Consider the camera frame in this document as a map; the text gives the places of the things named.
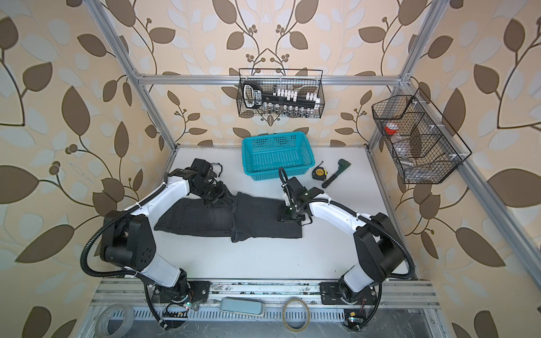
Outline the dark grey trousers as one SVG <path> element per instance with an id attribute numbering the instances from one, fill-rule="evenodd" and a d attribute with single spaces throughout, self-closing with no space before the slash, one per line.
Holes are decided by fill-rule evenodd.
<path id="1" fill-rule="evenodd" d="M 181 199 L 159 218 L 156 231 L 193 237 L 228 237 L 231 242 L 249 238 L 301 239 L 298 222 L 282 222 L 284 201 L 238 193 L 212 206 L 202 199 Z"/>

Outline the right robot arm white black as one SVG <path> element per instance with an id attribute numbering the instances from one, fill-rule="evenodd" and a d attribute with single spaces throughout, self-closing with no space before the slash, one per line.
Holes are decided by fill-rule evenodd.
<path id="1" fill-rule="evenodd" d="M 357 304 L 373 288 L 389 278 L 411 280 L 415 265 L 391 220 L 382 213 L 361 214 L 335 201 L 319 188 L 308 190 L 295 177 L 281 177 L 284 222 L 324 220 L 352 236 L 358 263 L 340 277 L 335 296 L 345 304 Z"/>

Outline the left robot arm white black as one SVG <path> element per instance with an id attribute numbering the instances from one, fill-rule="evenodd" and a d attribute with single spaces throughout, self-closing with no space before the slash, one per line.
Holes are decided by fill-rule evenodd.
<path id="1" fill-rule="evenodd" d="M 211 283 L 189 282 L 183 269 L 158 254 L 153 230 L 227 237 L 229 193 L 218 177 L 212 163 L 194 159 L 190 167 L 169 173 L 158 189 L 135 204 L 134 211 L 109 213 L 105 221 L 112 224 L 101 238 L 101 259 L 133 272 L 146 288 L 154 288 L 163 303 L 194 306 L 207 300 Z"/>

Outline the teal plastic basket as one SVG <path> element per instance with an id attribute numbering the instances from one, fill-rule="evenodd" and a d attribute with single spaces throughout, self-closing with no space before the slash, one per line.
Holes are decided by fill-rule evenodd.
<path id="1" fill-rule="evenodd" d="M 288 176 L 303 175 L 315 158 L 303 132 L 286 132 L 243 139 L 242 165 L 252 180 L 271 180 L 279 177 L 279 168 Z"/>

